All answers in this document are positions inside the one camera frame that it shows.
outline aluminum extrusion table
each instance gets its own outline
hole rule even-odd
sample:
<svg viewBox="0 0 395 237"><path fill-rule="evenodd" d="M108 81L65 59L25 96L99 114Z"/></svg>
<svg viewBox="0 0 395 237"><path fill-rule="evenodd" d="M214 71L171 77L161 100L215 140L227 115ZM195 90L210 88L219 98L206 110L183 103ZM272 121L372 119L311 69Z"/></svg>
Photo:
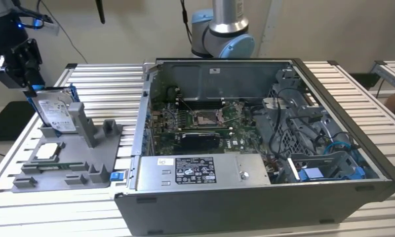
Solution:
<svg viewBox="0 0 395 237"><path fill-rule="evenodd" d="M327 90L395 166L395 115L338 65L306 62ZM123 136L115 171L129 168L131 145L143 86L143 66L131 64L79 64L68 67L56 85L73 83L85 113L93 122L115 118ZM105 189L83 189L13 194L12 181L29 158L41 132L37 115L31 119L0 164L0 236L129 236L109 193L125 185L112 182ZM366 204L339 225L318 225L204 236L395 236L395 194Z"/></svg>

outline white wall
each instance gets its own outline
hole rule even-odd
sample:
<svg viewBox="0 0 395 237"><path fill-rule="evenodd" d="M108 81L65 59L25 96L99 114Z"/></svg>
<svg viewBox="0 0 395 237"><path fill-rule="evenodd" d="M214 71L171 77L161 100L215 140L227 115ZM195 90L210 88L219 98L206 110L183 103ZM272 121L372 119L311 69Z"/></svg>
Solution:
<svg viewBox="0 0 395 237"><path fill-rule="evenodd" d="M93 0L44 0L65 28L75 45L89 63L141 63L145 58L187 57L191 46L181 18L179 0L104 0L107 23L99 21ZM36 0L23 0L35 9ZM189 18L192 12L211 8L211 0L185 1ZM247 0L246 14L250 33L260 43L270 0ZM28 30L39 42L44 64L41 74L53 85L68 63L83 63L63 32L59 36ZM20 91L0 83L0 105L24 100Z"/></svg>
<svg viewBox="0 0 395 237"><path fill-rule="evenodd" d="M336 60L367 72L374 60L395 60L395 0L283 0L263 56Z"/></svg>

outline power supply label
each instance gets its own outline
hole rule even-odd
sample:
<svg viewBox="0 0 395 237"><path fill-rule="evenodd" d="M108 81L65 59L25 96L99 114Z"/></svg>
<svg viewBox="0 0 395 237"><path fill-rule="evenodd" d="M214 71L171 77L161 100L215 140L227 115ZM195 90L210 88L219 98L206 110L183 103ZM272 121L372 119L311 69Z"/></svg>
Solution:
<svg viewBox="0 0 395 237"><path fill-rule="evenodd" d="M214 157L176 158L176 183L216 183Z"/></svg>

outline blue latch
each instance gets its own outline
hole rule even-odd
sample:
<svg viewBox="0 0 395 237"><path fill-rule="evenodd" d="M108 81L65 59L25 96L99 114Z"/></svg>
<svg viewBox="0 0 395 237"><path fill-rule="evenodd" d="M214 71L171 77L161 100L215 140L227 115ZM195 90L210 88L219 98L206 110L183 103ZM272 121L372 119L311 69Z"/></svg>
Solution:
<svg viewBox="0 0 395 237"><path fill-rule="evenodd" d="M112 172L109 176L109 181L123 181L124 173L123 172Z"/></svg>

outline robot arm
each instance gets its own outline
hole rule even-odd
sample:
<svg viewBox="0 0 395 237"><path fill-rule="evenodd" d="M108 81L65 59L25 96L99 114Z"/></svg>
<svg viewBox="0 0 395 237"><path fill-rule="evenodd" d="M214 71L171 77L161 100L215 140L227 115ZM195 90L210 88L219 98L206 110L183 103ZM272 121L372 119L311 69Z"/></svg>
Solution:
<svg viewBox="0 0 395 237"><path fill-rule="evenodd" d="M202 58L248 58L255 40L247 33L243 0L212 0L214 9L192 15L192 54Z"/></svg>
<svg viewBox="0 0 395 237"><path fill-rule="evenodd" d="M43 24L25 25L21 17L35 18ZM0 81L8 88L23 88L25 93L32 92L33 85L44 85L41 55L25 28L40 29L44 22L52 23L52 19L23 8L19 0L0 0Z"/></svg>

